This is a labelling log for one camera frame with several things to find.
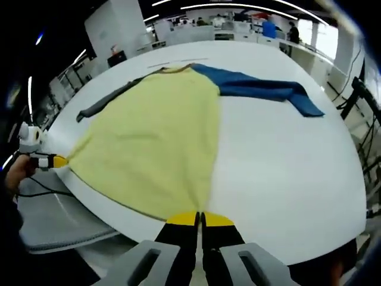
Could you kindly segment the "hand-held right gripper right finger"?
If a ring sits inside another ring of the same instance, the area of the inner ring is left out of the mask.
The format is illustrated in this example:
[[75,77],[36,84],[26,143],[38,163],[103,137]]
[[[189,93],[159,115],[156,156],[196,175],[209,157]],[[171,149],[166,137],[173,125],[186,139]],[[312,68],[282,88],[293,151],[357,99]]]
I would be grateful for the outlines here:
[[296,285],[288,266],[256,243],[246,243],[228,218],[201,215],[203,269],[208,285]]

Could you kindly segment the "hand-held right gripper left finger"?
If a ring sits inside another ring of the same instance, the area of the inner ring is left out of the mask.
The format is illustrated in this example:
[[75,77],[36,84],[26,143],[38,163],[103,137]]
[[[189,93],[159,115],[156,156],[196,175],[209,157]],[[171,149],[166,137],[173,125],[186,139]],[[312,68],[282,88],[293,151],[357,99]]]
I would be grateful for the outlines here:
[[167,219],[155,240],[144,240],[120,256],[98,285],[189,285],[198,225],[198,212]]

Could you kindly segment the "person's left hand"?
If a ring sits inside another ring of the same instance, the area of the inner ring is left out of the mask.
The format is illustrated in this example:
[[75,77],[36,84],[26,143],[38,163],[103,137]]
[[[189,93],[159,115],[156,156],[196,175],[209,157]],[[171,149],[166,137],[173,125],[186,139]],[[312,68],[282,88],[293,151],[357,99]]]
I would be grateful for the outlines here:
[[5,189],[10,196],[19,193],[18,187],[22,180],[35,174],[36,168],[30,161],[30,156],[22,154],[17,157],[5,176]]

